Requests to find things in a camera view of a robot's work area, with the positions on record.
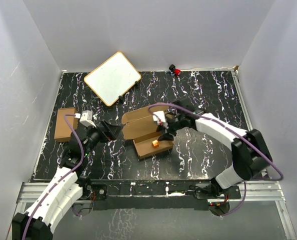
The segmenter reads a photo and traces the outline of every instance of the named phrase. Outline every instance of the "open cardboard box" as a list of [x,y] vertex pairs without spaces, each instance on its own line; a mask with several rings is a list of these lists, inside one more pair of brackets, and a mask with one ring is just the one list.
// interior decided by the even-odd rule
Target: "open cardboard box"
[[[124,113],[121,122],[125,140],[133,140],[139,159],[158,154],[173,148],[173,141],[160,141],[159,146],[154,148],[152,142],[161,135],[156,132],[157,124],[153,121],[148,111],[149,106]],[[154,107],[154,112],[166,111],[168,106]]]

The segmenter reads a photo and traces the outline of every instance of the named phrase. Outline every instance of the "gray floor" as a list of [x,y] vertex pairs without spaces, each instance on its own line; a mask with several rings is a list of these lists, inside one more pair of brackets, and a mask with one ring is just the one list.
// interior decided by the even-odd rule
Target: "gray floor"
[[286,237],[275,202],[263,201],[245,202],[237,212],[223,219],[209,211],[192,209],[116,209],[92,211],[80,220],[69,211],[57,226],[53,239],[285,240]]

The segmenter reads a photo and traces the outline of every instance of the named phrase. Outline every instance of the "white wall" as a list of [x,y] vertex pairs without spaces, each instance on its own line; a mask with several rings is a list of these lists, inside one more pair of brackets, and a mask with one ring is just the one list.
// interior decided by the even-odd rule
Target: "white wall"
[[277,0],[239,68],[253,126],[285,174],[281,182],[297,234],[297,0]]
[[138,70],[242,62],[274,0],[24,0],[61,70],[117,51]]
[[61,71],[22,0],[0,0],[0,240],[36,162]]

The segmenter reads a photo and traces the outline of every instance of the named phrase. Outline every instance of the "marble tabletop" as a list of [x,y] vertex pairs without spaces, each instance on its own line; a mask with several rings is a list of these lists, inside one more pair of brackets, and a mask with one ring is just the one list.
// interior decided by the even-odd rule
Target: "marble tabletop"
[[[85,72],[64,73],[50,123],[31,181],[50,180],[61,161],[67,143],[54,140],[59,108],[75,107],[78,112],[93,111],[95,124],[106,120],[121,125],[126,112],[154,104],[171,103],[189,97],[196,108],[210,113],[238,128],[247,129],[232,72],[183,71],[179,77],[169,71],[143,71],[139,86],[132,87],[108,107],[84,83]],[[99,143],[89,153],[83,174],[94,180],[208,180],[232,163],[230,151],[210,136],[193,129],[179,130],[172,150],[139,160],[132,144],[120,133],[116,141]]]

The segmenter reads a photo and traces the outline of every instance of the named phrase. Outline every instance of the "red and black object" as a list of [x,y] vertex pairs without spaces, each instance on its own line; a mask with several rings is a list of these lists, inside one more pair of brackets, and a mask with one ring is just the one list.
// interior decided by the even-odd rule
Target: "red and black object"
[[177,69],[174,64],[169,66],[168,68],[172,73],[174,73],[176,76],[179,76],[181,74],[181,70]]

